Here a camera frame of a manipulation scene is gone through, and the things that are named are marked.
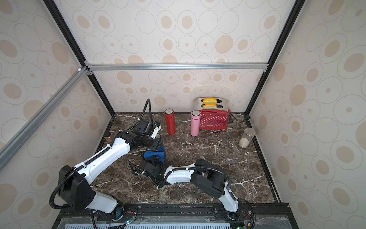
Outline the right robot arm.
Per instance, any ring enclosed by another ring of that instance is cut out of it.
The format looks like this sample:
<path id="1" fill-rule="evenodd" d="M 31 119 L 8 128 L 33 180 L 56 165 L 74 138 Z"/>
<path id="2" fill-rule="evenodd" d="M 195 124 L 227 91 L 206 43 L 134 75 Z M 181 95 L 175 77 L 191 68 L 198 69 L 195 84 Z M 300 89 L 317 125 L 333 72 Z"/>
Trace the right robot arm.
<path id="1" fill-rule="evenodd" d="M 165 167 L 159 157 L 153 156 L 137 166 L 133 163 L 129 165 L 134 175 L 146 176 L 157 189 L 175 183 L 192 183 L 204 193 L 219 199 L 227 212 L 238 212 L 239 200 L 231 190 L 230 177 L 220 167 L 204 159 L 197 159 L 188 166 Z"/>

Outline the blue thermos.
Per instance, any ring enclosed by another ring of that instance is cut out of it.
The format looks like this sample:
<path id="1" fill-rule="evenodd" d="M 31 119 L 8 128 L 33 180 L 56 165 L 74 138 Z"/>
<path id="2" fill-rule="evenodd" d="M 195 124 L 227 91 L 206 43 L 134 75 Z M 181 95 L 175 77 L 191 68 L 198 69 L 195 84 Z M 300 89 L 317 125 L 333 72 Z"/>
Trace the blue thermos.
<path id="1" fill-rule="evenodd" d="M 163 152 L 165 154 L 165 147 L 164 147 L 164 143 L 163 143 L 163 137 L 161 135 L 158 135 L 156 137 L 156 139 L 158 139 L 158 148 L 157 151 L 158 152 Z"/>

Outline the red thermos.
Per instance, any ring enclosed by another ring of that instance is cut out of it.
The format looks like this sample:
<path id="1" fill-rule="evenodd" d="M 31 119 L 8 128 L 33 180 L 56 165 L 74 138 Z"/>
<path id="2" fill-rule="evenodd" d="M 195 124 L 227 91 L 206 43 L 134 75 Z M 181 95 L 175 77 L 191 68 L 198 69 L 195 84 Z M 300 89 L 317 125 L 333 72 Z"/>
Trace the red thermos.
<path id="1" fill-rule="evenodd" d="M 168 134 L 174 135 L 176 133 L 176 129 L 175 129 L 175 116 L 173 109 L 171 108 L 165 109 L 165 121 Z"/>

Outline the blue cleaning cloth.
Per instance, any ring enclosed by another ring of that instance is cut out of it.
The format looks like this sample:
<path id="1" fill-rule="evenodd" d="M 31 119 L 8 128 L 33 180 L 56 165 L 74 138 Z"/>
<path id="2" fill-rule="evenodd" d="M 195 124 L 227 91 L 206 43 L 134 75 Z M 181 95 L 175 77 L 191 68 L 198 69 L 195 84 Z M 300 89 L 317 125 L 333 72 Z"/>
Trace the blue cleaning cloth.
<path id="1" fill-rule="evenodd" d="M 161 164 L 164 164 L 165 163 L 165 158 L 166 158 L 166 153 L 164 154 L 163 152 L 147 150 L 147 151 L 142 153 L 142 158 L 144 160 L 158 159 Z"/>

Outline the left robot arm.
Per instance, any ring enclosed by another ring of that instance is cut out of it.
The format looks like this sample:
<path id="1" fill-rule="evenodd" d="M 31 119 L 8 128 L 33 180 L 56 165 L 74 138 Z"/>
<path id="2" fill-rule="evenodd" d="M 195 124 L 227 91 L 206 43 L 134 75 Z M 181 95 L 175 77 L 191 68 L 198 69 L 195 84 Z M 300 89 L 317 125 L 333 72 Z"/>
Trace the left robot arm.
<path id="1" fill-rule="evenodd" d="M 123 204 L 115 197 L 93 190 L 90 184 L 117 159 L 139 147 L 158 150 L 161 147 L 159 131 L 156 129 L 151 135 L 119 131 L 111 143 L 89 159 L 74 167 L 64 166 L 59 172 L 59 184 L 49 198 L 50 207 L 101 211 L 114 218 L 120 217 Z"/>

